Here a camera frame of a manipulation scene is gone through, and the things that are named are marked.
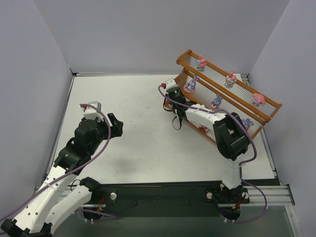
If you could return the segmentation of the purple bunny sitting donut toy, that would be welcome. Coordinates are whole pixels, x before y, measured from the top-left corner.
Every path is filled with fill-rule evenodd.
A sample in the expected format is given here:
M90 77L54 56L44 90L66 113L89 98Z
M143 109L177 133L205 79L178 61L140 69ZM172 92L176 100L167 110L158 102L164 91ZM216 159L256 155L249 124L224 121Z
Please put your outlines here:
M194 75L194 77L183 86L183 90L188 94L194 93L196 90L196 84L198 81L199 81L199 77L197 75Z

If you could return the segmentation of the small purple bunny cupcake toy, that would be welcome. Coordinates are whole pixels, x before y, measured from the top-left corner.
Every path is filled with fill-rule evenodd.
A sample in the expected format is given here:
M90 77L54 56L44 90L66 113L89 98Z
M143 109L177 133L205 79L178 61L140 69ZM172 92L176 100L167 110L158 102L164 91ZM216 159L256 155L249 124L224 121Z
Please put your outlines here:
M216 97L211 101L211 109L214 111L220 109L222 100L223 98L219 94L216 94Z

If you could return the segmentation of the strawberry cake slice toy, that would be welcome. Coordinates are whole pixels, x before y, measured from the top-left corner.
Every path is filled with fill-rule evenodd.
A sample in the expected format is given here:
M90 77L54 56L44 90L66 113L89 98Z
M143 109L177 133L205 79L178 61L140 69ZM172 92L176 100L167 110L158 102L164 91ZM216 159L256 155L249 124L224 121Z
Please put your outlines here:
M203 131L203 132L206 132L206 131L208 130L208 128L205 127L205 126L203 126L203 125L201 125L201 126L199 127L199 130L201 130L201 131Z

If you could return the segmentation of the pink pig clear cup toy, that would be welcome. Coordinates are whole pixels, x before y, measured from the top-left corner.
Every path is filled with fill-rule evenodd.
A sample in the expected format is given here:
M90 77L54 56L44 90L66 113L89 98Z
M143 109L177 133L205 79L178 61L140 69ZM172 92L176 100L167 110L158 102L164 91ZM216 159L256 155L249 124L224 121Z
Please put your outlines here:
M237 82L236 76L232 72L229 72L228 76L226 76L224 86L226 88L232 88L236 82Z

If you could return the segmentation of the pink pig bow toy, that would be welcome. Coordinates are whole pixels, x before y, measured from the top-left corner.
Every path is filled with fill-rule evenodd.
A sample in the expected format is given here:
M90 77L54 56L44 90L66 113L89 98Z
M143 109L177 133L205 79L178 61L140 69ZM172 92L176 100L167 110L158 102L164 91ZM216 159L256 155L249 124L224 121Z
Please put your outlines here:
M266 103L265 97L262 94L253 93L251 103L255 107L264 106Z

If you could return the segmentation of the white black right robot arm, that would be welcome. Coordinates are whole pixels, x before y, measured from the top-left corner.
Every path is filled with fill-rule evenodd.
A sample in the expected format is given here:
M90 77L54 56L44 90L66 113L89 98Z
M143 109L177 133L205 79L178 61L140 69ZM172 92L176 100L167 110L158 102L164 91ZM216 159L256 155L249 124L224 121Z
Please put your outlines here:
M240 163L250 144L239 115L215 112L194 101L187 101L179 87L168 89L165 99L180 121L185 120L213 132L217 149L226 159L222 183L229 190L239 187L242 183Z

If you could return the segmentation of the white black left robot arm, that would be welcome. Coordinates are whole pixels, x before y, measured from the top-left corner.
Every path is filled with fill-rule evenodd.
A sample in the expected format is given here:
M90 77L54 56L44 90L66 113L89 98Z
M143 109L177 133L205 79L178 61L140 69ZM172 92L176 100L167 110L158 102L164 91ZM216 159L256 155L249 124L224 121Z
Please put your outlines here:
M1 229L10 237L50 237L81 205L91 200L100 183L87 177L69 195L59 201L68 185L91 161L103 141L123 134L123 122L109 113L111 126L96 114L84 117L66 146L59 152L45 181L34 197L12 219L5 219Z

